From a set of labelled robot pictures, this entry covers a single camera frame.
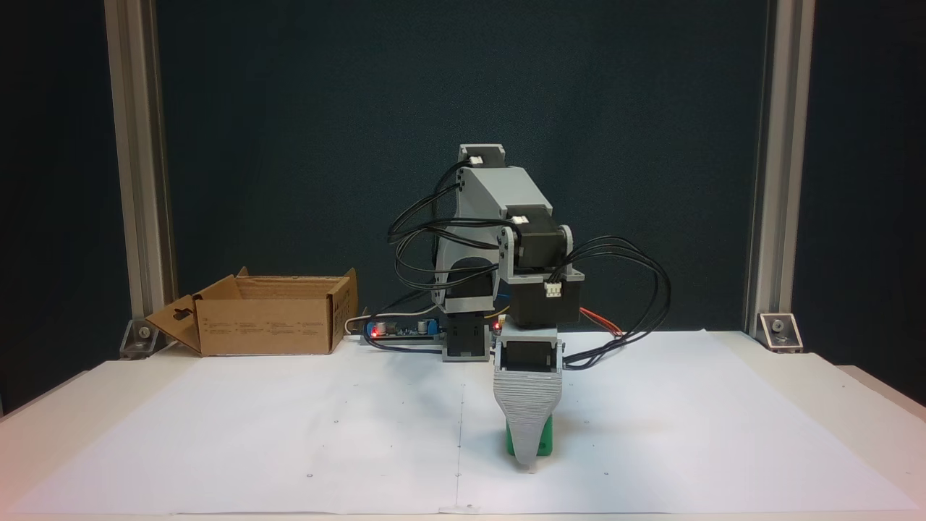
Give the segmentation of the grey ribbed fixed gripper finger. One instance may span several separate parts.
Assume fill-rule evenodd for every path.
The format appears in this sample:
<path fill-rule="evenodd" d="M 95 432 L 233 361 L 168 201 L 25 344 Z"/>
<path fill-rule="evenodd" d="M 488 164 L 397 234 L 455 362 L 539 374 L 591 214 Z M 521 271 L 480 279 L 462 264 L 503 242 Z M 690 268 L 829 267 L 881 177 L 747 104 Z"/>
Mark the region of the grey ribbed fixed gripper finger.
<path fill-rule="evenodd" d="M 495 370 L 495 399 L 510 428 L 516 461 L 535 470 L 543 428 L 559 404 L 562 370 Z"/>

